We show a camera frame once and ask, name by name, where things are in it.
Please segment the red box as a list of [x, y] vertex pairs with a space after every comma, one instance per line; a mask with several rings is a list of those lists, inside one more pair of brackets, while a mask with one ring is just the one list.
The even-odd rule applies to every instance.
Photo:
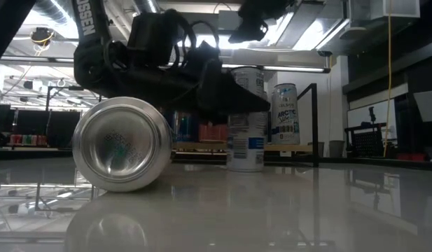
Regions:
[[426, 154], [425, 153], [398, 153], [396, 157], [398, 160], [423, 162], [426, 159]]

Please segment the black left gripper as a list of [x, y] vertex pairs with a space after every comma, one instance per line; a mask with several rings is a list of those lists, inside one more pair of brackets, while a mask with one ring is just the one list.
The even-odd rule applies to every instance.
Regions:
[[184, 66], [137, 67], [131, 71], [138, 98], [163, 108], [196, 112], [205, 122], [227, 123], [228, 116], [265, 112], [270, 103], [236, 84], [222, 70], [220, 50], [207, 43], [188, 52]]

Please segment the rectangular metal ceiling duct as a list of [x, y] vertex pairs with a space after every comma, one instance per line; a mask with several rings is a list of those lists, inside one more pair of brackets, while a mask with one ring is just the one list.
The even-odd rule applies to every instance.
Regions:
[[279, 50], [352, 54], [407, 28], [424, 0], [296, 0], [272, 28], [268, 45]]

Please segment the blue silver Red Bull can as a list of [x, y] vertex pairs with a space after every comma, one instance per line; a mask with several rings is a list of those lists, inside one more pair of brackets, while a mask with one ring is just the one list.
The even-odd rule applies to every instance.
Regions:
[[175, 111], [173, 115], [172, 128], [176, 141], [194, 142], [195, 140], [195, 121], [190, 113]]

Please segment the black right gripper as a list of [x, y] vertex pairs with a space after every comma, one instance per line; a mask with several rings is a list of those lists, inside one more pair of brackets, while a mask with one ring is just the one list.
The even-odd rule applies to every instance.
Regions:
[[263, 20], [280, 18], [295, 3], [296, 0], [245, 0], [238, 10], [243, 20], [231, 34], [229, 43], [261, 41], [268, 32]]

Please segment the gray ceiling box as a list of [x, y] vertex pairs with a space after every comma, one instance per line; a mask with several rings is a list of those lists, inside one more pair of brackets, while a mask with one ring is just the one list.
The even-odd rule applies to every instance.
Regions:
[[218, 29], [223, 31], [234, 31], [240, 24], [236, 11], [220, 10], [218, 12]]

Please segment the gray bin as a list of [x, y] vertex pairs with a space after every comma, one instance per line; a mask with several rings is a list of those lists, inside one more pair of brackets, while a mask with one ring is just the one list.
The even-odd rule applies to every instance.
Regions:
[[343, 140], [332, 140], [329, 142], [329, 155], [331, 158], [342, 158], [345, 142]]
[[[312, 145], [313, 145], [313, 143], [309, 142], [307, 145], [310, 146], [310, 152], [308, 152], [308, 154], [312, 155], [313, 154], [313, 152], [312, 152]], [[319, 142], [318, 143], [318, 154], [319, 154], [320, 158], [324, 157], [324, 142]]]

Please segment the distant colourful cans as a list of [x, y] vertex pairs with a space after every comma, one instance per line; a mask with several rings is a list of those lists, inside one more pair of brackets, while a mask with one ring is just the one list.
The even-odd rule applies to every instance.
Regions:
[[47, 137], [35, 134], [12, 134], [8, 145], [10, 146], [47, 146]]

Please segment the gray trapezoid panel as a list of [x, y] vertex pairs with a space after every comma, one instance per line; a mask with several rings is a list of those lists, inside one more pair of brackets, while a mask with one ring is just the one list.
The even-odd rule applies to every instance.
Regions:
[[424, 122], [432, 122], [432, 91], [414, 93], [414, 98]]

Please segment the white slim beverage can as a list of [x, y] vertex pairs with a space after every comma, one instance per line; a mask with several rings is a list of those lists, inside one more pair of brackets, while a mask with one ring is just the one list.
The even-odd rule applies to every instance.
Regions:
[[[257, 67], [238, 67], [232, 70], [238, 85], [266, 98], [264, 75]], [[267, 112], [235, 114], [228, 117], [227, 169], [235, 172], [259, 172], [264, 167]]]

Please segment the green beverage can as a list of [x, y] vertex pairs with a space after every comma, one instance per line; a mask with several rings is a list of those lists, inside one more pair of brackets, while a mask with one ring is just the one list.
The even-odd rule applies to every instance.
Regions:
[[79, 120], [72, 137], [77, 170], [114, 193], [139, 190], [172, 161], [172, 131], [154, 106], [133, 97], [99, 102]]

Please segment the black metal rack frame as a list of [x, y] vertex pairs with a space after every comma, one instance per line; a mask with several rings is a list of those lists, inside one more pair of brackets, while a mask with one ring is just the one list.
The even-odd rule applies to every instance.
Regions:
[[81, 86], [48, 86], [45, 110], [87, 111], [104, 97]]

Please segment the white board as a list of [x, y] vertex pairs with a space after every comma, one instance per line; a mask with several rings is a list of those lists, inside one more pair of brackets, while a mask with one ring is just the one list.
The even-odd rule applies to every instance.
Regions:
[[389, 123], [387, 139], [392, 141], [397, 140], [394, 99], [389, 100], [389, 108], [387, 105], [388, 102], [385, 100], [347, 111], [348, 127], [360, 126], [363, 122], [371, 123], [370, 107], [373, 107], [373, 113], [376, 117], [375, 123]]

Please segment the white can with blue print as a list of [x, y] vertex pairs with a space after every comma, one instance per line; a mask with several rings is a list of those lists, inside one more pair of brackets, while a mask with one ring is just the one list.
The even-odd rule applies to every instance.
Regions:
[[273, 89], [271, 130], [273, 144], [300, 144], [298, 93], [293, 83], [278, 84]]

